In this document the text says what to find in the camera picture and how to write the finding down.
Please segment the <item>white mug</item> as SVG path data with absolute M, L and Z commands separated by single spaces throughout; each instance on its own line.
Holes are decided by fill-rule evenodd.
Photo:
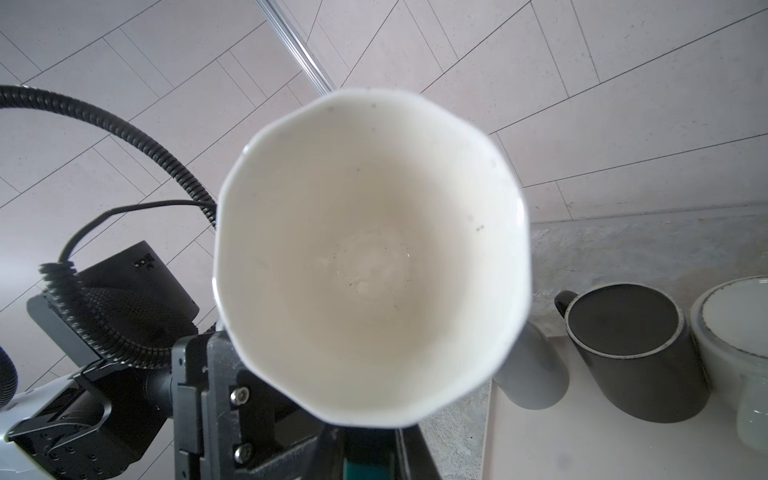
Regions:
M 714 392 L 735 412 L 737 435 L 767 451 L 767 278 L 717 285 L 695 302 L 690 323 Z

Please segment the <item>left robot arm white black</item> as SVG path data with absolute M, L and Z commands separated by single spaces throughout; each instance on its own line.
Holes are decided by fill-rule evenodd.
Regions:
M 421 430 L 344 428 L 311 420 L 251 373 L 227 333 L 200 331 L 198 306 L 145 242 L 79 275 L 93 307 L 130 340 L 164 351 L 154 369 L 106 359 L 66 323 L 62 298 L 29 299 L 30 317 L 76 365 L 28 392 L 1 359 L 1 475 L 113 479 L 174 428 L 177 479 L 435 479 Z

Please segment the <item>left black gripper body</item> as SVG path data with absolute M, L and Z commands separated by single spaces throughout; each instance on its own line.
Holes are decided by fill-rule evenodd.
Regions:
M 437 479 L 421 429 L 322 423 L 282 445 L 277 427 L 302 409 L 250 372 L 225 331 L 172 348 L 178 479 Z

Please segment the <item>dark green mug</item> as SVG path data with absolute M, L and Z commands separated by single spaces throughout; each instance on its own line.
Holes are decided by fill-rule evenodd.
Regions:
M 490 137 L 421 95 L 324 95 L 260 130 L 218 197 L 243 364 L 321 420 L 307 479 L 421 478 L 425 418 L 485 384 L 531 306 L 529 214 Z

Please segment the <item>black mug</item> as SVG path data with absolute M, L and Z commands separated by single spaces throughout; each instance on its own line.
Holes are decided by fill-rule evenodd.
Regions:
M 677 423 L 698 415 L 710 391 L 690 326 L 664 292 L 614 283 L 559 292 L 554 306 L 603 395 L 624 413 Z

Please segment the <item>grey mug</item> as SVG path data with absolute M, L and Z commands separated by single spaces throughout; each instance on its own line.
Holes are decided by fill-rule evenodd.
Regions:
M 543 410 L 565 396 L 570 377 L 548 337 L 527 322 L 493 380 L 515 405 Z

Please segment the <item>beige rectangular tray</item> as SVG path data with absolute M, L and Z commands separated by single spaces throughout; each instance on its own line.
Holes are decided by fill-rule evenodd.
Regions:
M 553 407 L 526 410 L 492 388 L 485 479 L 764 479 L 767 456 L 738 439 L 716 395 L 695 417 L 658 424 L 612 405 L 565 337 L 552 339 L 570 384 Z

